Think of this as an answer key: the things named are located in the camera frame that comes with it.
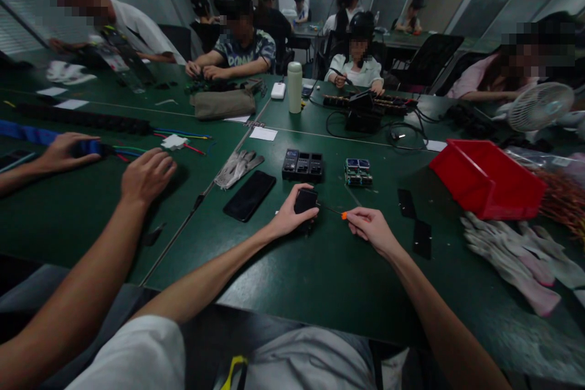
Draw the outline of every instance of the blue wire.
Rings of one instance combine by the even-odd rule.
[[[188,132],[185,132],[185,131],[166,130],[166,129],[162,129],[162,128],[157,128],[157,129],[155,129],[153,131],[174,132],[174,133],[177,133],[177,134],[192,135],[192,136],[195,136],[195,137],[209,137],[209,135],[207,135],[207,134],[193,134],[193,133],[188,133]]]
[[[135,152],[119,151],[118,149],[116,149],[115,151],[116,151],[116,154],[133,155],[134,157],[140,157],[142,155],[142,154],[136,154]]]

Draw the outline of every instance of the circuit board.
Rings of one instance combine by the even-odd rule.
[[[347,158],[344,164],[348,186],[371,186],[374,183],[370,174],[370,161],[362,158]]]

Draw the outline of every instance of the smartphone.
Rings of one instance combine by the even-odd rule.
[[[275,183],[275,177],[262,171],[254,172],[225,205],[224,213],[238,221],[247,222]]]
[[[0,174],[2,172],[9,171],[18,165],[32,160],[37,155],[31,151],[24,151],[23,149],[17,149],[16,151],[9,152],[6,155],[0,157]]]

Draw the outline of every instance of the white connector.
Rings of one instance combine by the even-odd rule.
[[[184,137],[179,137],[176,134],[171,134],[170,136],[163,140],[161,146],[163,148],[174,151],[175,149],[182,149],[188,143],[189,143],[188,139]]]

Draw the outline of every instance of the white fan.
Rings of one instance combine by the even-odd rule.
[[[567,114],[574,100],[575,93],[569,86],[546,82],[526,90],[514,102],[502,105],[492,120],[507,120],[515,131],[536,132]]]

